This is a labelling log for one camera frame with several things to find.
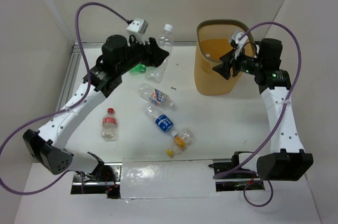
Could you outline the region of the clear bottle red label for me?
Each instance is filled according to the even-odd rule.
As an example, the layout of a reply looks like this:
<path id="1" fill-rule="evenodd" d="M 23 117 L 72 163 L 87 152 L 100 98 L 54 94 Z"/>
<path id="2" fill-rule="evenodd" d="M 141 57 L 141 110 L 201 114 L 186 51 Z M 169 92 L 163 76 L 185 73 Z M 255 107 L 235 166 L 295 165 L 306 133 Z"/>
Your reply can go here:
<path id="1" fill-rule="evenodd" d="M 108 108 L 107 113 L 102 119 L 101 137 L 105 141 L 114 141 L 116 135 L 117 120 L 115 117 L 115 110 Z"/>

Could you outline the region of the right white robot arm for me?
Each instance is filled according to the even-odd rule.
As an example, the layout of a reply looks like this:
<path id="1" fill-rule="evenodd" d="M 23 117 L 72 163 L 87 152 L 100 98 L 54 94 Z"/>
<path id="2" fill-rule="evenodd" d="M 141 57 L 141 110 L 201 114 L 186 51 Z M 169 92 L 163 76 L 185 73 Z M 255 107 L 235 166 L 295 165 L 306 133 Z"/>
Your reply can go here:
<path id="1" fill-rule="evenodd" d="M 252 153 L 235 153 L 230 171 L 218 173 L 214 178 L 221 179 L 231 173 L 241 178 L 253 171 L 263 181 L 299 180 L 314 160 L 311 153 L 305 152 L 296 129 L 289 73 L 279 67 L 281 41 L 262 39 L 256 57 L 245 54 L 244 41 L 232 40 L 230 45 L 232 50 L 220 58 L 222 63 L 213 70 L 227 80 L 240 72 L 254 76 L 267 109 L 270 133 L 264 143 L 270 144 L 270 153 L 259 155 L 261 146 Z"/>

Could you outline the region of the clear bottle orange white label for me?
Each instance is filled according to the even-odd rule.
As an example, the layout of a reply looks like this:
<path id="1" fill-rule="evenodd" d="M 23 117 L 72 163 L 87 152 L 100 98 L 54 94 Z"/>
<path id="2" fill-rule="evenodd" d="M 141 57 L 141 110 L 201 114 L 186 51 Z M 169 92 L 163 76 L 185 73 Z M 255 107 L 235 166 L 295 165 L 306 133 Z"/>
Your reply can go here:
<path id="1" fill-rule="evenodd" d="M 138 89 L 139 96 L 161 109 L 174 109 L 175 103 L 168 94 L 144 83 Z"/>

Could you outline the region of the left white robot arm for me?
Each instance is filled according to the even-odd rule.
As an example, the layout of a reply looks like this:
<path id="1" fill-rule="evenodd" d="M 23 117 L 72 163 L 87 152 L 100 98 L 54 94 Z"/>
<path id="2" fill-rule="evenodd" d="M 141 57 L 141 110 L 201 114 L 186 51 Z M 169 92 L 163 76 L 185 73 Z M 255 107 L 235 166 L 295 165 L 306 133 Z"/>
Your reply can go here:
<path id="1" fill-rule="evenodd" d="M 69 138 L 84 119 L 121 84 L 122 75 L 138 64 L 159 67 L 169 52 L 154 38 L 145 44 L 131 35 L 112 35 L 103 44 L 102 54 L 84 76 L 76 93 L 64 105 L 65 112 L 55 115 L 38 130 L 28 129 L 23 139 L 29 152 L 52 174 L 66 170 L 83 172 L 92 181 L 104 176 L 104 162 L 92 152 L 76 153 L 65 149 Z"/>

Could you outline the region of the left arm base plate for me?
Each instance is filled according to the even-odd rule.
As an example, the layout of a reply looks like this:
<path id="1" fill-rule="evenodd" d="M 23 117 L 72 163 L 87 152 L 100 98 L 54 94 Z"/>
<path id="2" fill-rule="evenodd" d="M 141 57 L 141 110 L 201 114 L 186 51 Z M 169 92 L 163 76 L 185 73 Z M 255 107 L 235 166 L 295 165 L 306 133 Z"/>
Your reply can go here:
<path id="1" fill-rule="evenodd" d="M 122 162 L 105 163 L 103 172 L 97 178 L 86 173 L 75 172 L 70 194 L 102 194 L 108 199 L 120 199 L 122 165 Z"/>

